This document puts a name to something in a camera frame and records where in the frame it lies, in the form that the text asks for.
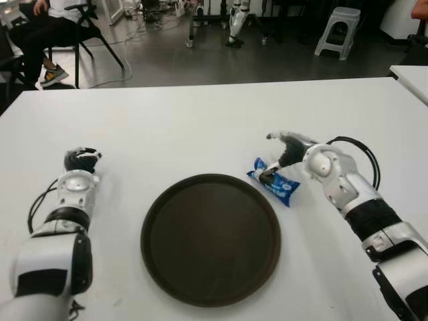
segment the plastic stool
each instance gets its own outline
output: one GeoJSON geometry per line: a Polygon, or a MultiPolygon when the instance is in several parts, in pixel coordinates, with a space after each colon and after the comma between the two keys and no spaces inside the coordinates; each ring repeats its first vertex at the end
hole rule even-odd
{"type": "Polygon", "coordinates": [[[328,20],[327,27],[318,42],[315,49],[315,54],[319,56],[323,49],[338,51],[340,53],[339,60],[346,60],[352,45],[354,44],[354,35],[356,32],[356,26],[360,20],[360,10],[347,8],[347,7],[336,7],[328,20]],[[342,45],[335,45],[328,43],[327,38],[334,25],[338,22],[344,22],[348,26],[345,40],[342,45]]]}

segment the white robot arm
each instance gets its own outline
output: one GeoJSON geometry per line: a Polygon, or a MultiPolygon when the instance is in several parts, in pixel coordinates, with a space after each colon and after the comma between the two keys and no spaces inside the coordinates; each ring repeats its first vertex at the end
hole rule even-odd
{"type": "Polygon", "coordinates": [[[92,148],[67,152],[66,172],[58,178],[58,203],[42,226],[32,231],[29,225],[32,234],[11,266],[14,299],[0,304],[0,320],[68,320],[73,297],[89,288],[87,232],[99,181],[94,166],[100,157],[92,148]]]}
{"type": "Polygon", "coordinates": [[[400,320],[428,320],[427,242],[359,174],[351,156],[291,132],[268,138],[279,138],[286,151],[260,175],[260,181],[269,182],[274,171],[302,161],[360,238],[366,254],[378,262],[373,276],[389,307],[400,320]]]}

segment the person's leg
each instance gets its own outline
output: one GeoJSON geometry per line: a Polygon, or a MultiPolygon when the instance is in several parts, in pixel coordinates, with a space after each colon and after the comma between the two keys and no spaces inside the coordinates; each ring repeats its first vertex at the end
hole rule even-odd
{"type": "Polygon", "coordinates": [[[37,81],[44,60],[47,66],[52,67],[53,65],[45,57],[44,49],[55,46],[63,38],[74,34],[75,30],[76,24],[70,20],[48,17],[47,23],[43,27],[32,31],[23,38],[21,49],[24,53],[25,75],[29,80],[37,81]]]}
{"type": "Polygon", "coordinates": [[[43,66],[47,69],[55,69],[56,65],[46,56],[43,57],[43,66]]]}
{"type": "Polygon", "coordinates": [[[41,27],[44,27],[46,23],[46,15],[34,17],[34,19],[32,19],[31,21],[28,21],[27,23],[24,23],[22,25],[18,25],[13,29],[9,30],[9,38],[19,49],[22,49],[24,37],[29,35],[31,32],[41,27]]]}

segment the round tray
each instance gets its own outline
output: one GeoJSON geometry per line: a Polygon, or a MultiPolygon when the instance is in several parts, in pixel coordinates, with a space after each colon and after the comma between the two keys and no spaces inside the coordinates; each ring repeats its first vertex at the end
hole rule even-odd
{"type": "Polygon", "coordinates": [[[236,303],[260,288],[280,256],[278,219],[265,198],[234,177],[197,175],[167,189],[141,231],[156,283],[195,306],[236,303]]]}

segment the blue packet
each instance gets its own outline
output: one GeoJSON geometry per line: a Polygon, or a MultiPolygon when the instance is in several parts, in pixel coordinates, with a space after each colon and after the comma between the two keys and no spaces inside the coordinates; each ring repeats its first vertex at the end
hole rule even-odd
{"type": "MultiPolygon", "coordinates": [[[[260,174],[266,170],[267,167],[268,166],[262,161],[262,159],[258,157],[254,162],[255,170],[248,172],[247,175],[259,181],[260,174]]],[[[276,197],[285,204],[285,206],[290,207],[290,196],[292,196],[292,193],[299,187],[300,183],[286,179],[284,176],[277,173],[274,173],[273,176],[274,182],[270,184],[262,183],[263,186],[275,194],[276,197]]]]}

